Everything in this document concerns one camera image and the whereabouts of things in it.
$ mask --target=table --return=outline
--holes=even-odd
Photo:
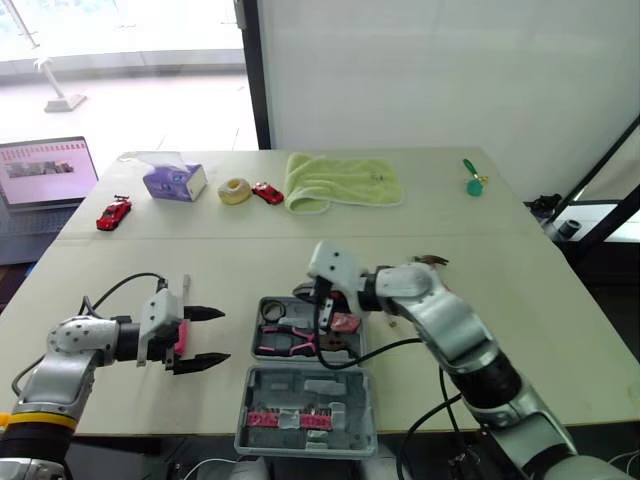
[[[227,316],[194,324],[188,355],[221,351],[231,358],[184,376],[172,376],[159,364],[98,369],[78,433],[235,433],[244,378],[254,363],[249,349],[258,300],[287,295],[306,280],[313,247],[330,237],[369,268],[415,254],[448,258],[445,282],[474,306],[563,423],[637,419],[635,359],[491,161],[478,149],[376,156],[394,163],[407,188],[406,204],[395,209],[334,206],[315,217],[293,216],[258,199],[222,206],[215,197],[211,187],[232,175],[281,185],[286,152],[185,154],[206,166],[212,183],[193,205],[147,198],[139,177],[132,176],[140,165],[114,163],[0,317],[1,338],[22,338],[3,343],[3,358],[11,354],[12,361],[0,362],[6,385],[0,410],[14,402],[8,386],[18,367],[42,353],[48,329],[75,313],[83,294],[95,299],[120,278],[143,270],[167,276],[170,288],[179,292],[182,274],[190,273],[191,303],[215,306]],[[481,198],[464,192],[462,157],[491,176]],[[130,194],[134,209],[115,232],[95,231],[96,215],[114,193]],[[152,280],[132,283],[101,311],[135,316],[153,286]],[[391,328],[380,314],[372,315],[369,325],[371,348],[414,335],[407,322]],[[406,430],[441,401],[436,363],[422,345],[387,352],[366,368],[374,378],[380,432]],[[477,427],[464,407],[455,410],[461,427]],[[450,426],[440,414],[423,428]]]

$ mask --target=purple tissue box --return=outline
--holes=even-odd
[[[154,198],[194,202],[207,184],[202,165],[187,165],[188,172],[175,167],[155,167],[142,177]]]

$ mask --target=yellow-green towel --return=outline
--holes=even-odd
[[[292,213],[326,212],[331,202],[393,207],[404,191],[386,160],[311,157],[294,153],[287,162],[285,206]]]

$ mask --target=pliers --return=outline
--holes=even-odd
[[[287,335],[293,337],[294,343],[298,339],[302,340],[302,343],[287,347],[278,347],[277,341],[273,342],[275,346],[257,345],[255,348],[256,355],[267,355],[270,357],[293,357],[294,355],[303,355],[305,357],[316,356],[316,346],[313,341],[315,334],[313,332],[292,327],[291,325],[266,325],[260,327],[260,333],[263,335]],[[347,350],[350,355],[357,356],[349,347],[349,344],[333,332],[327,335],[320,335],[318,343],[320,350],[327,350],[329,352]]]
[[[293,342],[296,339],[301,339],[302,343],[297,343],[292,346],[278,347],[257,345],[255,348],[256,355],[268,355],[272,357],[292,357],[294,355],[304,355],[305,357],[316,356],[316,346],[313,343],[313,332],[307,332],[291,325],[268,325],[260,327],[260,333],[263,335],[288,335],[293,337]]]

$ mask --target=yellow ring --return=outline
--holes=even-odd
[[[57,413],[33,412],[33,413],[15,413],[11,415],[7,425],[15,423],[53,423],[61,425],[71,430],[75,430],[78,422],[73,418],[58,415]]]

